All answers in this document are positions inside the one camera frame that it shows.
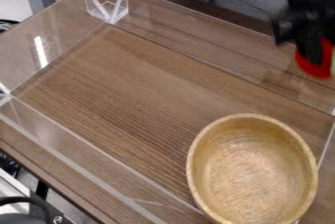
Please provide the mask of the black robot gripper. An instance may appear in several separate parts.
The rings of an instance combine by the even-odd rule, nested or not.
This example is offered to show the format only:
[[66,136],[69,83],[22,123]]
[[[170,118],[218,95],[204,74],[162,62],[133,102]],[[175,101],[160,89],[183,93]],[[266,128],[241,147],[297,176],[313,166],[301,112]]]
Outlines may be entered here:
[[286,0],[286,6],[271,18],[274,44],[296,40],[304,30],[314,29],[304,34],[305,57],[316,65],[321,65],[321,36],[335,43],[335,0]]

